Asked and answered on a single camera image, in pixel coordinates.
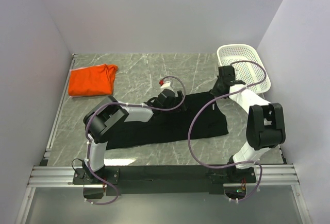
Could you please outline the black t-shirt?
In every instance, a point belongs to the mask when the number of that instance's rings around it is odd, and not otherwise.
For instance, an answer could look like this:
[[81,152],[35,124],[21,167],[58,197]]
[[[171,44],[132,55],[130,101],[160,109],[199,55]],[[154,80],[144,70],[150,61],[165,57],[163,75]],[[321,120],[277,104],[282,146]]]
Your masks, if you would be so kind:
[[[187,95],[186,111],[179,113],[161,112],[147,123],[124,122],[114,129],[107,150],[131,148],[146,144],[169,143],[187,139],[190,124],[198,111],[214,96],[210,92]],[[190,138],[206,139],[228,134],[226,116],[216,103],[208,106],[193,125]]]

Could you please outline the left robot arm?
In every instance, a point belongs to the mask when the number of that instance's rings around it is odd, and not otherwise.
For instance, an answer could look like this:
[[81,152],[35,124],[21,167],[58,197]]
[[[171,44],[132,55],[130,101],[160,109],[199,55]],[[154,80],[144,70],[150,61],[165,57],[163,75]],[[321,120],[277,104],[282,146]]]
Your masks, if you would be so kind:
[[146,127],[162,114],[171,114],[185,108],[186,90],[174,92],[171,87],[161,90],[158,96],[141,104],[117,101],[106,97],[84,117],[87,153],[82,167],[90,181],[105,178],[104,155],[108,143],[118,145],[120,130],[132,126]]

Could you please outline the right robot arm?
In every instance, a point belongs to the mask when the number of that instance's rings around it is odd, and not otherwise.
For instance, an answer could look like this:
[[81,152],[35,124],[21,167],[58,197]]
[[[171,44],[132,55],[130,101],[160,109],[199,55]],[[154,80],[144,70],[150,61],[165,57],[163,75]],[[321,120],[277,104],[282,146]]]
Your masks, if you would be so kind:
[[218,71],[211,94],[229,97],[247,113],[246,142],[229,159],[229,163],[235,166],[226,169],[231,181],[241,181],[249,176],[254,162],[285,141],[283,107],[279,103],[264,100],[248,89],[243,80],[237,80],[232,65],[220,66]]

